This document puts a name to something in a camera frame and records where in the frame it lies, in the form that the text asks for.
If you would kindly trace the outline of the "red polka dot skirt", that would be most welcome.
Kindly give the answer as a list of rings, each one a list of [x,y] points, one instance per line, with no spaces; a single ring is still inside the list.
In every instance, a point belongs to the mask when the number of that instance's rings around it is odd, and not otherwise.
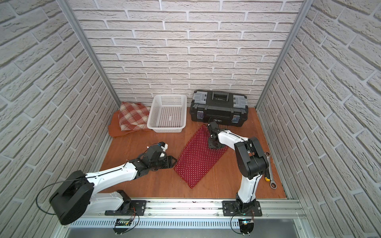
[[[194,188],[228,150],[227,147],[209,148],[209,139],[207,126],[201,126],[182,150],[174,167],[190,188]]]

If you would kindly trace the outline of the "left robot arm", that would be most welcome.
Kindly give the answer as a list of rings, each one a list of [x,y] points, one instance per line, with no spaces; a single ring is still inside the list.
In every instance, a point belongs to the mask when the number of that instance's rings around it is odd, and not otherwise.
[[[97,212],[108,216],[137,216],[144,205],[133,204],[123,190],[106,194],[101,192],[122,182],[138,179],[150,171],[173,168],[178,160],[167,155],[167,148],[164,142],[155,143],[137,158],[120,166],[87,174],[81,170],[73,172],[65,181],[58,182],[59,187],[49,198],[52,215],[57,216],[61,225],[69,225],[83,215]]]

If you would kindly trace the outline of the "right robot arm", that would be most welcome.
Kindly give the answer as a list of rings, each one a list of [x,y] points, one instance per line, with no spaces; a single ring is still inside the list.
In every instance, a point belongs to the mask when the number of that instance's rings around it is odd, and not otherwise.
[[[254,206],[260,179],[265,177],[268,181],[272,180],[270,154],[264,152],[256,137],[242,137],[230,130],[220,129],[216,122],[209,123],[207,128],[210,133],[210,149],[229,147],[236,153],[238,168],[242,174],[236,206],[243,210]]]

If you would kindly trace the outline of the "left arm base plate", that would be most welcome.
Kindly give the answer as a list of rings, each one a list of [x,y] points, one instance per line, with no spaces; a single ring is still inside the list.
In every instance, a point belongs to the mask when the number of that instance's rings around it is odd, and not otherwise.
[[[132,216],[136,213],[139,216],[143,216],[145,212],[147,201],[146,200],[131,200],[130,202],[124,202],[120,208],[115,211],[106,210],[106,216]]]

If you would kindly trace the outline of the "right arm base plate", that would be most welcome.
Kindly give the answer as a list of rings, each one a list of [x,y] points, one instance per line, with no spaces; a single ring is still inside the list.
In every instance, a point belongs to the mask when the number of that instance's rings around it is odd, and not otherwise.
[[[241,215],[246,217],[261,217],[263,215],[259,201],[254,200],[249,203],[241,203],[239,200],[222,201],[223,215],[232,217],[233,215]]]

